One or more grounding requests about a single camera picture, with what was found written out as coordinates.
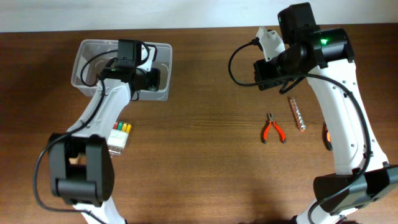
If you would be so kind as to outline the clear plastic container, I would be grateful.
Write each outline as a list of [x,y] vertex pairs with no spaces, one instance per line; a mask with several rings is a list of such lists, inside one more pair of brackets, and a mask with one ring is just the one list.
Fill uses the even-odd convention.
[[[155,68],[160,71],[160,83],[158,91],[141,90],[135,97],[145,101],[167,101],[169,98],[170,80],[172,76],[173,49],[170,44],[147,42],[150,49],[150,58],[139,68],[149,72]],[[95,81],[95,76],[102,71],[105,64],[117,56],[117,40],[86,39],[83,40],[75,57],[71,84],[79,89],[85,96],[92,97],[96,87],[88,87]]]

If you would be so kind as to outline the orange scraper wooden handle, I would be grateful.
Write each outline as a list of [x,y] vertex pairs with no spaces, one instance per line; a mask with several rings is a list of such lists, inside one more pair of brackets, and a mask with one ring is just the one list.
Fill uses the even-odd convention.
[[68,160],[71,165],[75,166],[85,166],[87,163],[85,154],[79,154],[75,158],[71,157]]

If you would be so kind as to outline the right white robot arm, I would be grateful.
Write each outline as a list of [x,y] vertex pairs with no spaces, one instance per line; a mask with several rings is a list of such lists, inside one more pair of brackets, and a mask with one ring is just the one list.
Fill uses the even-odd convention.
[[335,172],[315,178],[315,200],[293,223],[341,223],[397,187],[391,165],[375,139],[356,80],[354,51],[344,29],[321,30],[311,5],[279,12],[280,34],[265,28],[257,36],[264,59],[254,64],[261,90],[288,91],[307,79],[331,134]]

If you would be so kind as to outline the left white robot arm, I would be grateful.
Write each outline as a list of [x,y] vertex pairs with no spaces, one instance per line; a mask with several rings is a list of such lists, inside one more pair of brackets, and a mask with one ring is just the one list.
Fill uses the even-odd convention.
[[120,39],[118,46],[85,62],[81,74],[93,74],[85,86],[95,93],[80,118],[63,134],[52,134],[42,155],[49,156],[52,194],[72,205],[88,223],[125,223],[111,197],[114,169],[107,140],[125,106],[139,92],[156,92],[160,70],[152,66],[155,43]]

